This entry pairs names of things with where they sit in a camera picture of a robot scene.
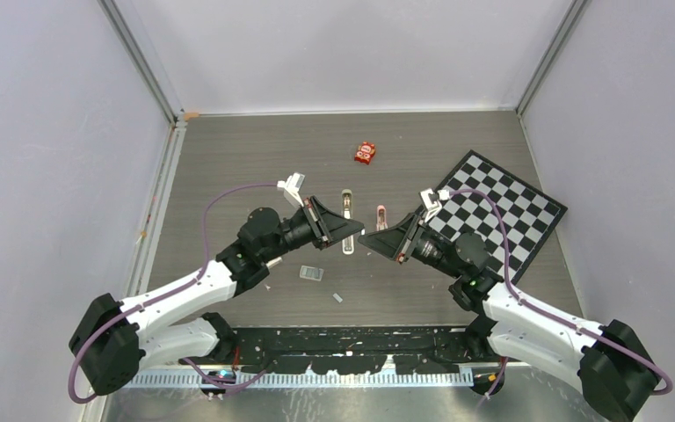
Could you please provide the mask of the pink white stapler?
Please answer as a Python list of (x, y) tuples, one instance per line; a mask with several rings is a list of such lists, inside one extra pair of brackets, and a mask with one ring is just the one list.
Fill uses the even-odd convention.
[(381, 231), (388, 228), (387, 209), (383, 205), (376, 208), (376, 230)]

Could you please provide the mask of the cream beige stapler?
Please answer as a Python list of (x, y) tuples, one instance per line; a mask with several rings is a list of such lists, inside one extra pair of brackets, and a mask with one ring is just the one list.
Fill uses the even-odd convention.
[[(343, 217), (346, 219), (352, 218), (352, 191), (350, 189), (344, 189), (341, 192), (342, 201), (343, 201)], [(352, 255), (355, 251), (354, 246), (354, 237), (353, 235), (348, 236), (342, 240), (342, 252), (345, 255)]]

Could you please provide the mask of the silver staple box tray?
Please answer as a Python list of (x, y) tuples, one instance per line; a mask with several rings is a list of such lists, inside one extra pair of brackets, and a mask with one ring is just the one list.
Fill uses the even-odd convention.
[(304, 280), (321, 281), (324, 270), (314, 266), (301, 266), (299, 277)]

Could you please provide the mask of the white staple box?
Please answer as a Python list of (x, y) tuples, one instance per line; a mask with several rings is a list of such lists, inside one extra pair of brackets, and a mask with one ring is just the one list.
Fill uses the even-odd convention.
[(269, 269), (272, 269), (272, 268), (274, 268), (275, 266), (281, 264), (282, 262), (283, 262), (283, 258), (282, 258), (282, 257), (278, 257), (278, 258), (275, 258), (275, 259), (272, 259), (272, 260), (268, 261), (268, 262), (266, 263), (266, 266), (267, 266)]

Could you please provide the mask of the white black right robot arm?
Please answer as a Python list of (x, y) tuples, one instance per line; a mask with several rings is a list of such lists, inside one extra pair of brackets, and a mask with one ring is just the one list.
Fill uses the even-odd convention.
[(631, 327), (584, 320), (508, 287), (490, 269), (492, 257), (473, 231), (451, 241), (409, 214), (359, 242), (398, 263), (414, 258), (454, 278), (448, 288), (454, 301), (477, 315), (466, 338), (477, 360), (497, 354), (537, 367), (569, 384), (610, 421), (633, 420), (660, 383)]

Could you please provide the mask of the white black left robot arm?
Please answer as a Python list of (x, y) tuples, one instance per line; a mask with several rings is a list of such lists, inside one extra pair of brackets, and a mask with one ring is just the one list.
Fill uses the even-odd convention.
[(200, 269), (147, 293), (94, 298), (69, 340), (74, 356), (69, 397), (87, 404), (129, 383), (141, 370), (183, 358), (227, 362), (235, 336), (218, 314), (190, 323), (183, 318), (253, 289), (282, 257), (311, 244), (324, 250), (356, 235), (364, 225), (331, 211), (315, 196), (289, 218), (270, 207), (248, 215), (236, 240)]

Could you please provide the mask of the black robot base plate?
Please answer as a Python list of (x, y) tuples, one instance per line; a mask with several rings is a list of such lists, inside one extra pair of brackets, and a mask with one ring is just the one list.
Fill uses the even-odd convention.
[(193, 362), (236, 366), (250, 374), (376, 374), (389, 362), (401, 375), (450, 374), (459, 365), (501, 361), (479, 329), (479, 324), (236, 327)]

